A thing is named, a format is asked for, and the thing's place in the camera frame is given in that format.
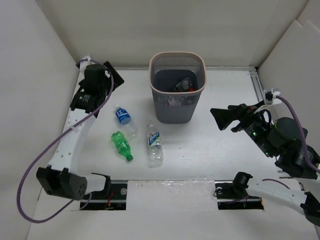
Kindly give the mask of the blue label plastic bottle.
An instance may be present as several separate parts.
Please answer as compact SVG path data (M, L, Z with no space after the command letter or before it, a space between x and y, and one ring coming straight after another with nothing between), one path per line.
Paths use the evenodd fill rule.
M139 130L128 111L119 105L115 106L115 116L120 124L122 133L127 139L138 136Z

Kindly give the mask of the black label plastic bottle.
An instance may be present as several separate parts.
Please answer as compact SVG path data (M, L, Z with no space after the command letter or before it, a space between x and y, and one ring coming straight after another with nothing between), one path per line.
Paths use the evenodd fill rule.
M173 93L192 92L193 90L193 82L190 77L185 77L171 89Z

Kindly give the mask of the green plastic soda bottle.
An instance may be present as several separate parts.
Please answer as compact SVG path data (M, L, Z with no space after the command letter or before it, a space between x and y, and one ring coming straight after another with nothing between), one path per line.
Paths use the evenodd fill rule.
M111 140L114 143L117 152L128 162L134 159L132 156L131 147L122 132L117 131L113 133L111 135Z

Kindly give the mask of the green white label bottle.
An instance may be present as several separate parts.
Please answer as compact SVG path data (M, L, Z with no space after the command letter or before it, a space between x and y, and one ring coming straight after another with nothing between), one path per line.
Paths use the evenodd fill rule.
M148 126L147 143L149 151L148 165L152 168L161 166L164 161L162 141L160 132L154 124Z

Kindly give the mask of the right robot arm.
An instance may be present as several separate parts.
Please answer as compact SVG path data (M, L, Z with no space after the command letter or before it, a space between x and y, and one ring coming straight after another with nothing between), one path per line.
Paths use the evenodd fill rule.
M275 166L303 185L303 190L293 190L276 180L258 179L239 171L231 182L215 183L213 196L220 210L239 209L248 201L268 199L303 215L309 222L320 224L320 156L306 144L308 130L299 127L297 118L282 117L272 121L271 112L255 105L230 105L226 109L211 108L219 130L238 121L233 133L244 131Z

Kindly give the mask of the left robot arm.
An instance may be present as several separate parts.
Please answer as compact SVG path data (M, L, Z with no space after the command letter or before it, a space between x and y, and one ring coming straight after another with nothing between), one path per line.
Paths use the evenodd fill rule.
M83 59L79 63L84 78L69 106L66 134L59 140L47 167L40 167L36 172L37 180L48 195L74 201L82 200L89 193L103 199L111 194L110 176L100 173L81 176L78 161L100 109L111 93L124 83L109 61L99 64L91 60L88 65L85 62Z

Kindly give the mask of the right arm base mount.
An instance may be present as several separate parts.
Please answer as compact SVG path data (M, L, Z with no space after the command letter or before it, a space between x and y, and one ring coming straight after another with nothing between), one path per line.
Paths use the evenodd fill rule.
M231 180L214 182L213 197L216 198L218 210L264 210L262 198L250 196L246 191L236 193Z

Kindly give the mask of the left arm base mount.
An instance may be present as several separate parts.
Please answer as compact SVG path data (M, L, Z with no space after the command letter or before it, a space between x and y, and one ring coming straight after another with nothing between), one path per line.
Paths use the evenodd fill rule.
M83 211L125 211L127 207L128 181L112 180L110 190L106 195L93 192L91 200L89 194L80 201L79 209Z

